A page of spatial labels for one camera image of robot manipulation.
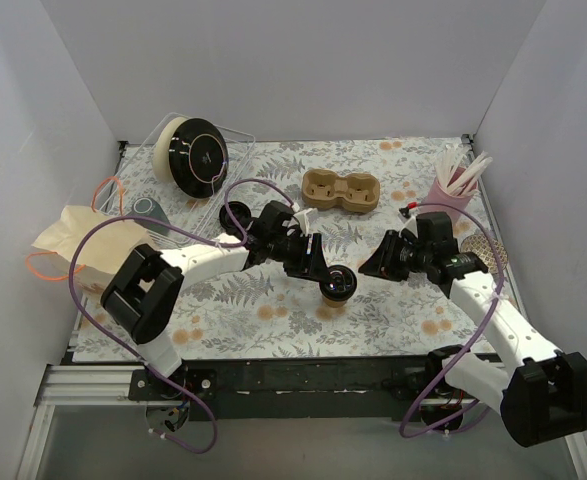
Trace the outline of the black coffee cup lid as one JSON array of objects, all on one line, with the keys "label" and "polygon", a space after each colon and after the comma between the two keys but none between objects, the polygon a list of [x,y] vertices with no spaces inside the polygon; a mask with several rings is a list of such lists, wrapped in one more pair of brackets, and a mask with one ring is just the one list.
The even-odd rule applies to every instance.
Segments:
[{"label": "black coffee cup lid", "polygon": [[347,266],[332,265],[328,268],[330,280],[320,283],[322,296],[330,301],[349,300],[357,289],[357,277]]}]

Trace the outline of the brown paper coffee cup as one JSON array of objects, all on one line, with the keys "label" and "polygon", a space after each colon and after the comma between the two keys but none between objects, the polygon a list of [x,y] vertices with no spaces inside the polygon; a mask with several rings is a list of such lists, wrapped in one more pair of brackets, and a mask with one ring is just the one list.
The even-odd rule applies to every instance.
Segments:
[{"label": "brown paper coffee cup", "polygon": [[325,305],[330,308],[339,308],[344,306],[350,299],[350,295],[333,295],[333,294],[322,294],[322,301]]}]

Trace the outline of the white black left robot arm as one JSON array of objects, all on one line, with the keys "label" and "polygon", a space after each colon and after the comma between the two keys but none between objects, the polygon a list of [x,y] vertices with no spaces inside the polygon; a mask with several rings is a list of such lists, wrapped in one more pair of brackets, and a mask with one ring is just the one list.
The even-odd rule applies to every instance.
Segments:
[{"label": "white black left robot arm", "polygon": [[182,359],[166,331],[181,289],[226,273],[242,272],[266,261],[282,264],[285,274],[319,285],[330,306],[341,306],[357,287],[353,271],[326,264],[322,238],[309,234],[305,210],[296,212],[278,201],[259,216],[240,216],[247,232],[242,246],[237,227],[209,244],[156,250],[148,244],[133,249],[102,294],[100,304],[123,328],[150,369],[151,387],[166,400],[178,398],[186,386]]}]

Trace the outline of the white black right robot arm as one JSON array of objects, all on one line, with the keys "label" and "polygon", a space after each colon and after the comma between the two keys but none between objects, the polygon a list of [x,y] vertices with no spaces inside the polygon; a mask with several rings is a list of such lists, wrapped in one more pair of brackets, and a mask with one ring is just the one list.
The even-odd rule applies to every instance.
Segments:
[{"label": "white black right robot arm", "polygon": [[423,273],[476,331],[462,346],[429,353],[426,386],[409,410],[430,393],[444,398],[461,390],[498,413],[522,447],[587,431],[587,359],[563,352],[503,298],[503,279],[460,251],[447,213],[410,211],[403,208],[405,227],[386,231],[360,274],[401,282]]}]

